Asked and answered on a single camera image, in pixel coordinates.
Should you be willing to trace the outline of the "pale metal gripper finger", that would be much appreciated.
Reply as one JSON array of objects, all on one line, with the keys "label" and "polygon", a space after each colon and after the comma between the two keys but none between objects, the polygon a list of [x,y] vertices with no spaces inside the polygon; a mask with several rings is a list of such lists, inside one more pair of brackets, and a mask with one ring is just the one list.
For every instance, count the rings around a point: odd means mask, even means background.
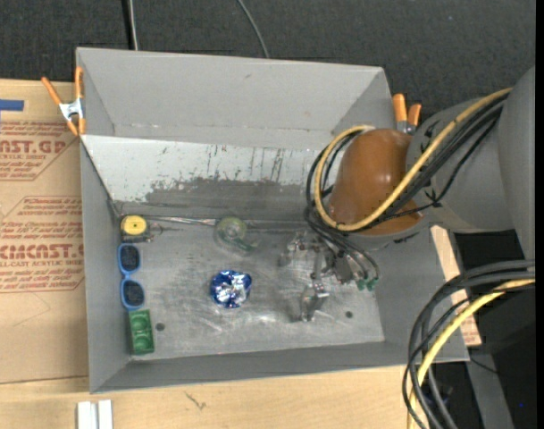
[{"label": "pale metal gripper finger", "polygon": [[317,251],[316,235],[309,231],[297,231],[283,247],[278,257],[278,266],[284,267],[295,258],[306,257]]},{"label": "pale metal gripper finger", "polygon": [[297,320],[312,322],[315,312],[322,308],[329,296],[330,293],[323,282],[315,281],[308,283],[299,296]]}]

